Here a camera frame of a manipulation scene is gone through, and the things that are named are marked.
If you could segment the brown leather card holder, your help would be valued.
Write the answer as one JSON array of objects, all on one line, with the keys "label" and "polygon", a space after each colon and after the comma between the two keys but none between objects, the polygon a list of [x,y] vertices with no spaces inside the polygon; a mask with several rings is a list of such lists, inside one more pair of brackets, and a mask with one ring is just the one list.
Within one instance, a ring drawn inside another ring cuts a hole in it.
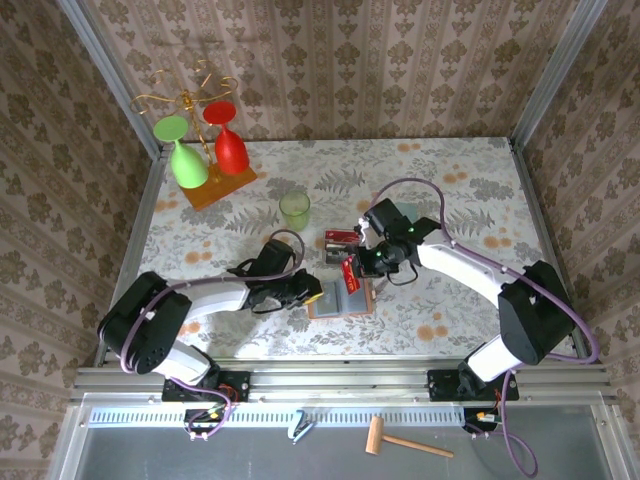
[{"label": "brown leather card holder", "polygon": [[363,316],[373,312],[371,283],[364,281],[360,288],[349,294],[346,282],[336,279],[322,283],[323,295],[308,306],[312,320]]}]

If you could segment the black VIP credit card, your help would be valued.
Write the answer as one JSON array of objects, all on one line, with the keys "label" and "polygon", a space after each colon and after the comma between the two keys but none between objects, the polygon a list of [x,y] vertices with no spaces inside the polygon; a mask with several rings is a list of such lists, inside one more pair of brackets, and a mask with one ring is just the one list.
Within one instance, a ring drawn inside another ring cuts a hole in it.
[{"label": "black VIP credit card", "polygon": [[325,262],[328,265],[339,265],[352,253],[352,244],[327,242],[324,247]]}]

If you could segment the clear acrylic card box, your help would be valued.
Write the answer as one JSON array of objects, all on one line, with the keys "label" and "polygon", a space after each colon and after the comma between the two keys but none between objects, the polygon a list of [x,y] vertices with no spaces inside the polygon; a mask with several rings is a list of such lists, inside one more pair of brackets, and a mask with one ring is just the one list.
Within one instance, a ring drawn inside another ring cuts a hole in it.
[{"label": "clear acrylic card box", "polygon": [[327,265],[339,265],[355,253],[360,236],[354,230],[330,229],[324,232],[324,261]]}]

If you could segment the green translucent plastic cup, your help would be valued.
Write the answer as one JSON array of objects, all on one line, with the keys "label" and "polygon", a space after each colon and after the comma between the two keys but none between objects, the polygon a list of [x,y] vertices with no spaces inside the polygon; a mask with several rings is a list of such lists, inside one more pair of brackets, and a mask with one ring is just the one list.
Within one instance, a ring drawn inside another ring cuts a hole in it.
[{"label": "green translucent plastic cup", "polygon": [[311,201],[299,190],[287,192],[279,201],[279,209],[288,228],[297,232],[304,230],[309,222]]}]

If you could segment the floral patterned tablecloth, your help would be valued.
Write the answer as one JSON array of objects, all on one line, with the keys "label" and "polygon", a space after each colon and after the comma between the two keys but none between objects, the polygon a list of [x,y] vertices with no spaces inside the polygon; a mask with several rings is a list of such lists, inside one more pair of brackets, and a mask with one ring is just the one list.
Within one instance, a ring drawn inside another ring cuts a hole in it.
[{"label": "floral patterned tablecloth", "polygon": [[[299,190],[310,220],[293,246],[306,269],[338,279],[324,261],[324,232],[349,230],[375,196],[413,204],[418,217],[444,217],[464,246],[512,268],[542,258],[514,160],[504,138],[257,142],[257,179],[202,211],[166,174],[140,270],[170,280],[226,272],[280,236],[280,199]],[[215,358],[463,357],[499,331],[497,310],[459,282],[425,269],[373,284],[369,315],[312,320],[303,308],[219,313],[186,323],[180,339]]]}]

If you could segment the blue white plastic clip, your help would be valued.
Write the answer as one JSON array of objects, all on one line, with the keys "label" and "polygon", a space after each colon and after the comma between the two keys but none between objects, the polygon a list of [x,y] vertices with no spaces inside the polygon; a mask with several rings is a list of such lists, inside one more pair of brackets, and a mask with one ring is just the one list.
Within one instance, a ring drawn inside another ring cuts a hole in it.
[{"label": "blue white plastic clip", "polygon": [[298,409],[288,428],[288,438],[296,445],[314,426],[315,422],[311,417],[304,410]]}]

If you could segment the red plastic wine glass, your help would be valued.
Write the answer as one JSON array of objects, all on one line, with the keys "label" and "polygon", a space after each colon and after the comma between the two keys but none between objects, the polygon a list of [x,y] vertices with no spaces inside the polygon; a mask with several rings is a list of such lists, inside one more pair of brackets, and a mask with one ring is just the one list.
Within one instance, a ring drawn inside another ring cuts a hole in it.
[{"label": "red plastic wine glass", "polygon": [[229,101],[215,101],[203,111],[209,125],[219,126],[215,140],[215,155],[220,170],[227,175],[239,175],[249,168],[249,157],[242,138],[229,128],[236,116],[236,108]]}]

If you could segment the black power connector block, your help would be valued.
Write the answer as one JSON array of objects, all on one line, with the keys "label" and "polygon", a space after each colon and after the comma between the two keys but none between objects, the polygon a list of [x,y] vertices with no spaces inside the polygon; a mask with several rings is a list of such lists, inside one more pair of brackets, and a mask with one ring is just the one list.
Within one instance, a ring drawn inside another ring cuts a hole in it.
[{"label": "black power connector block", "polygon": [[465,408],[463,429],[470,434],[493,432],[500,425],[500,417],[492,410]]},{"label": "black power connector block", "polygon": [[188,409],[184,415],[184,430],[192,440],[208,439],[226,414],[225,407]]}]

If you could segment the small wooden mallet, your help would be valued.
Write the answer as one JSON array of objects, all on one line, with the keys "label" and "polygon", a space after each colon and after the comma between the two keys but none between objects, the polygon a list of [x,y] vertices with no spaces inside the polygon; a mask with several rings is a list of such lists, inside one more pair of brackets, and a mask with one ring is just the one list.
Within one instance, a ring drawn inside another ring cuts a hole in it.
[{"label": "small wooden mallet", "polygon": [[448,459],[452,459],[455,456],[455,454],[449,450],[387,435],[384,433],[384,419],[380,416],[373,416],[369,424],[365,452],[371,455],[379,455],[383,443],[390,443]]}]

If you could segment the green plastic wine glass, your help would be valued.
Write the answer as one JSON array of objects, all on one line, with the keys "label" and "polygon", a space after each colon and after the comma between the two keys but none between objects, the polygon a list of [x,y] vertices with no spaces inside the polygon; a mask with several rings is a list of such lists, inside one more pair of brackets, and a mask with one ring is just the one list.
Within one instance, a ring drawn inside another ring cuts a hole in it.
[{"label": "green plastic wine glass", "polygon": [[176,182],[181,188],[195,189],[209,178],[208,167],[201,155],[182,142],[189,130],[188,121],[177,115],[160,119],[153,128],[155,137],[161,142],[172,143],[169,163]]}]

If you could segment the grey metal shelf panel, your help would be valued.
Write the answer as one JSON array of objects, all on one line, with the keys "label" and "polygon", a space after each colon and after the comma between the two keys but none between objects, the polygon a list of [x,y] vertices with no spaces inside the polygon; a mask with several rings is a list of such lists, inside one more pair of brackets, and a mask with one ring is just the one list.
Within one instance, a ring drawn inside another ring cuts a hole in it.
[{"label": "grey metal shelf panel", "polygon": [[91,428],[96,407],[180,406],[84,399],[68,409],[46,480],[640,480],[640,459],[619,408],[591,405],[508,409],[512,446],[499,432],[389,426],[384,433],[452,451],[452,459],[383,443],[365,452],[366,427],[314,426],[296,445],[288,428],[232,428],[206,440],[181,428]]}]

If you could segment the aluminium frame rail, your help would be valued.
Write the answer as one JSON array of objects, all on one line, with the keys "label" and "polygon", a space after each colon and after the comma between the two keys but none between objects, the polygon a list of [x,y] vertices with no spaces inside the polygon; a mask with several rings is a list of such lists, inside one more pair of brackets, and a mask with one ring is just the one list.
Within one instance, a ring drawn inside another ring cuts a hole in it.
[{"label": "aluminium frame rail", "polygon": [[[358,357],[336,359],[220,359],[224,370],[249,371],[252,403],[307,405],[421,405],[429,401],[427,374],[453,369],[452,358]],[[524,406],[591,405],[616,402],[616,389],[600,364],[571,365],[545,361],[516,373],[520,403]],[[122,372],[109,355],[100,367],[81,368],[71,401],[145,404],[160,399],[163,378]]]}]

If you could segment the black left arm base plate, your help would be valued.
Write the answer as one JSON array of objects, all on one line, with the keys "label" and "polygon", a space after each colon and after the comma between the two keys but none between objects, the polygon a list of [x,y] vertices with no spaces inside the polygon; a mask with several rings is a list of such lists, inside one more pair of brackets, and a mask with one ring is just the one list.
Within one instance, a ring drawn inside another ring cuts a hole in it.
[{"label": "black left arm base plate", "polygon": [[247,402],[250,393],[251,374],[248,371],[220,370],[208,374],[196,386],[187,389],[171,380],[163,385],[163,402],[220,402],[221,398],[200,389],[215,390],[226,395],[232,402]]}]

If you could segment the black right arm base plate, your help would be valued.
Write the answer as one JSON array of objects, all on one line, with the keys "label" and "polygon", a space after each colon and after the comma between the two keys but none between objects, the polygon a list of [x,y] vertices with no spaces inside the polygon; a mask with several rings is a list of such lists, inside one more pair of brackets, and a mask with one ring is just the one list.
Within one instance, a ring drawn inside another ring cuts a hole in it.
[{"label": "black right arm base plate", "polygon": [[427,372],[426,387],[434,402],[494,401],[502,393],[506,375],[484,382],[470,371],[434,369]]}]

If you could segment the aluminium table side rail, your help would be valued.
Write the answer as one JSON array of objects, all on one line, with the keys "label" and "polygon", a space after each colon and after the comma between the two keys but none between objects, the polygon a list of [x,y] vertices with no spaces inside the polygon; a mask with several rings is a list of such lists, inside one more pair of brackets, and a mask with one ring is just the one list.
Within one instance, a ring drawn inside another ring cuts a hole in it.
[{"label": "aluminium table side rail", "polygon": [[165,178],[169,154],[169,150],[163,149],[160,156],[151,164],[110,307],[116,305],[137,278],[158,194]]},{"label": "aluminium table side rail", "polygon": [[[526,198],[531,216],[533,218],[533,224],[539,239],[540,250],[543,254],[544,259],[555,268],[556,272],[560,277],[560,281],[563,284],[563,287],[568,293],[569,290],[566,285],[564,276],[562,274],[561,265],[555,255],[551,235],[548,232],[545,217],[544,217],[542,208],[540,206],[540,203],[538,201],[534,184],[529,175],[529,171],[527,169],[527,165],[523,157],[522,151],[509,138],[507,138],[507,145],[510,148],[510,151],[514,160],[514,164],[518,172],[522,190],[524,192],[524,196]],[[588,357],[589,354],[591,353],[591,347],[589,347],[588,344],[586,343],[584,334],[582,333],[582,330],[579,327],[576,326],[574,328],[573,332],[571,333],[571,339],[574,345],[573,348],[577,358],[583,359]]]}]

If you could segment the aluminium frame post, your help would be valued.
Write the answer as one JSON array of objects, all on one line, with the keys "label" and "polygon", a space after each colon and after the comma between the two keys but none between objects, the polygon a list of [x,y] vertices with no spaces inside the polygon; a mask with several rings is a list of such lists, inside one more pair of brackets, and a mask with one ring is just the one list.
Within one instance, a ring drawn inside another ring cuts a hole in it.
[{"label": "aluminium frame post", "polygon": [[608,0],[579,0],[570,21],[544,69],[511,135],[511,144],[523,150],[575,63]]},{"label": "aluminium frame post", "polygon": [[131,110],[130,100],[134,97],[132,90],[127,85],[122,69],[118,66],[114,54],[110,52],[88,8],[81,0],[57,0],[57,2],[104,78],[118,106],[124,112],[138,140],[149,157],[153,161],[158,160],[162,154],[162,147],[155,139],[148,122]]}]

